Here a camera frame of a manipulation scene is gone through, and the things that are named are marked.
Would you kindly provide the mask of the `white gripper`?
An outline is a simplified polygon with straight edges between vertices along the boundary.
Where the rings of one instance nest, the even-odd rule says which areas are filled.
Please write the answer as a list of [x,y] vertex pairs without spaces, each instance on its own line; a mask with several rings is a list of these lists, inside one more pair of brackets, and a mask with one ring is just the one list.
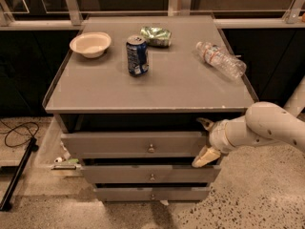
[[235,149],[227,137],[230,121],[225,119],[213,123],[210,119],[199,117],[197,120],[209,132],[209,142],[212,147],[204,146],[193,160],[192,166],[200,168],[220,158],[221,153],[227,154]]

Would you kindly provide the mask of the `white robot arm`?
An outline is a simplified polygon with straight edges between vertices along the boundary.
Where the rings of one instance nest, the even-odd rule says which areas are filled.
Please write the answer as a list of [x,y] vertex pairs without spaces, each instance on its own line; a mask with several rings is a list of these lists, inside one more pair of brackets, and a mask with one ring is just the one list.
[[264,146],[283,142],[305,151],[305,122],[297,117],[305,108],[305,76],[283,108],[271,102],[256,102],[235,119],[197,121],[208,132],[206,144],[193,160],[199,168],[240,146]]

